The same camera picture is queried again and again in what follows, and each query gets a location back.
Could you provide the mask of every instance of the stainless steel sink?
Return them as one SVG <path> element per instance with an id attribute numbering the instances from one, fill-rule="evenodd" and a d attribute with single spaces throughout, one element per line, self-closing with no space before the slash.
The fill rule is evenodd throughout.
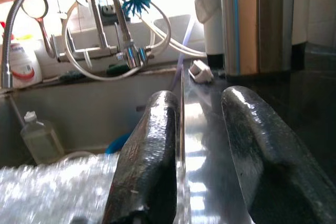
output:
<path id="1" fill-rule="evenodd" d="M 117 137 L 130 133 L 143 114 L 148 98 L 169 89 L 175 71 L 148 71 L 114 82 L 86 82 L 34 87 L 0 97 L 0 167 L 32 161 L 20 136 L 22 126 L 10 95 L 23 116 L 53 122 L 66 151 L 103 153 Z M 174 90 L 180 98 L 180 84 Z"/>

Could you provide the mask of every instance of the bubble wrap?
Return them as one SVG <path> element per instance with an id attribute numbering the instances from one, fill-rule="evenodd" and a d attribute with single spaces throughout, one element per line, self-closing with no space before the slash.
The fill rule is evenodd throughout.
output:
<path id="1" fill-rule="evenodd" d="M 0 223 L 100 223 L 118 154 L 0 170 Z"/>

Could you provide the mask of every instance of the clear plastic bottle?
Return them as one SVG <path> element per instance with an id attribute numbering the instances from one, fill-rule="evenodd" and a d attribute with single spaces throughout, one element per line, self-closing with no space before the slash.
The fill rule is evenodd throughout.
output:
<path id="1" fill-rule="evenodd" d="M 64 150 L 51 123 L 38 121 L 35 111 L 28 111 L 24 119 L 27 124 L 21 130 L 21 136 L 36 164 L 51 164 L 61 159 Z"/>

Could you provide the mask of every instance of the faucet spout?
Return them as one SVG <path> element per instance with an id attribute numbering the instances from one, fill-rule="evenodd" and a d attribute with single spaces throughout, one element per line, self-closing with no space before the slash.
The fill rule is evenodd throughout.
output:
<path id="1" fill-rule="evenodd" d="M 101 22 L 101 18 L 100 18 L 100 15 L 99 15 L 99 11 L 98 11 L 98 8 L 97 8 L 97 5 L 96 5 L 96 1 L 91 0 L 91 2 L 92 2 L 92 10 L 93 10 L 93 15 L 95 17 L 95 22 L 96 22 L 96 26 L 97 26 L 99 39 L 101 41 L 102 46 L 104 46 L 104 45 L 107 44 L 107 42 L 106 42 L 105 34 L 103 32 L 103 27 L 102 27 L 102 22 Z M 137 53 L 136 47 L 135 47 L 134 42 L 131 38 L 131 34 L 128 30 L 125 15 L 124 15 L 124 12 L 121 8 L 120 1 L 119 0 L 113 0 L 113 4 L 114 4 L 114 9 L 115 9 L 116 14 L 117 14 L 120 29 L 121 29 L 121 32 L 122 32 L 122 39 L 123 39 L 123 45 L 124 45 L 123 51 L 124 51 L 124 55 L 126 57 L 126 60 L 129 64 L 130 68 L 139 67 L 141 65 L 141 60 L 139 59 L 139 55 Z"/>
<path id="2" fill-rule="evenodd" d="M 13 87 L 13 76 L 9 63 L 1 64 L 1 87 L 7 89 Z"/>

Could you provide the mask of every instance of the blue stripe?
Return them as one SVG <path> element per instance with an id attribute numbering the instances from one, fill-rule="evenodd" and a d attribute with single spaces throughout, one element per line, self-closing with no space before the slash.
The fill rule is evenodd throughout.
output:
<path id="1" fill-rule="evenodd" d="M 236 65 L 237 65 L 237 74 L 240 74 L 240 46 L 239 46 L 239 14 L 238 14 L 238 0 L 234 1 L 235 9 L 235 37 L 236 37 Z"/>

